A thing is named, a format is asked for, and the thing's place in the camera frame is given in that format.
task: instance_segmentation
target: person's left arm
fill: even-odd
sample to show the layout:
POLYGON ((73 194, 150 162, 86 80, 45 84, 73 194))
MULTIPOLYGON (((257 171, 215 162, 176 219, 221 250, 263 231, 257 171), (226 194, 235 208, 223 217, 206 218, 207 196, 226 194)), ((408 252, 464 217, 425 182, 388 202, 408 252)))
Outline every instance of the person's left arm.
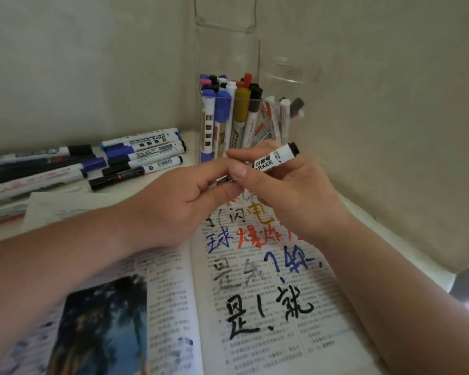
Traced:
POLYGON ((113 263, 186 240, 236 183, 208 190, 234 159, 167 172, 127 200, 0 241, 0 357, 63 297, 113 263))

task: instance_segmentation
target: barcode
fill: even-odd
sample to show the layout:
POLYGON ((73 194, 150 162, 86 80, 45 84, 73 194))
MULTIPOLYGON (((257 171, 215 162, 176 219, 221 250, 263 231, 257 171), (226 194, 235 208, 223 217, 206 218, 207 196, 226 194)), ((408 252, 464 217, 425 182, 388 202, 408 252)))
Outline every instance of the barcode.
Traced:
POLYGON ((162 160, 161 162, 158 162, 158 167, 163 167, 164 165, 170 164, 170 163, 172 163, 172 159, 162 160))
POLYGON ((169 144, 164 144, 163 146, 160 146, 159 147, 159 150, 160 152, 162 151, 167 151, 168 149, 172 148, 173 147, 173 144, 169 143, 169 144))

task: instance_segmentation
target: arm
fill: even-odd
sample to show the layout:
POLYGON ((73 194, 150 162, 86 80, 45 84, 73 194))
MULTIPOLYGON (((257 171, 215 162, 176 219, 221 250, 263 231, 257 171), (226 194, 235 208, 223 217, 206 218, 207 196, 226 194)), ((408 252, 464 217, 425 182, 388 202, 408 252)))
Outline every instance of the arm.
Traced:
POLYGON ((186 241, 210 213, 238 196, 225 184, 232 159, 179 168, 108 208, 0 241, 0 357, 69 292, 138 251, 186 241))
MULTIPOLYGON (((228 155, 255 161, 275 148, 263 142, 228 155)), ((271 176, 238 162, 230 174, 319 247, 394 373, 469 374, 469 311, 358 221, 318 164, 301 154, 271 176)))

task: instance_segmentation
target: book page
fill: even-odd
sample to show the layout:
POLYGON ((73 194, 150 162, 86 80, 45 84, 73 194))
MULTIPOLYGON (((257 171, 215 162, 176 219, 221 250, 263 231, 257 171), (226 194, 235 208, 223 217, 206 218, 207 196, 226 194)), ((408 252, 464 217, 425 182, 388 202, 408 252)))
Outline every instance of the book page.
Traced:
MULTIPOLYGON (((125 195, 34 194, 24 230, 125 195)), ((153 249, 70 293, 0 363, 0 374, 201 375, 189 245, 153 249)))
POLYGON ((323 255, 250 194, 210 215, 192 258, 206 375, 382 373, 323 255))

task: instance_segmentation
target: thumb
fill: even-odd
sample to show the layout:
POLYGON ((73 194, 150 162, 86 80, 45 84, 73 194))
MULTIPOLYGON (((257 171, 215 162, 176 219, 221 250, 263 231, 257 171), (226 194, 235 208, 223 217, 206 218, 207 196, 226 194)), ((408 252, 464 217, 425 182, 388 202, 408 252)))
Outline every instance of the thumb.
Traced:
POLYGON ((231 177, 238 184, 262 197, 269 204, 276 204, 277 200, 281 198, 281 180, 241 162, 231 163, 229 170, 231 177))
POLYGON ((233 200, 242 192, 243 187, 236 183, 221 184, 206 190, 194 201, 195 209, 199 212, 201 221, 204 221, 222 204, 233 200))

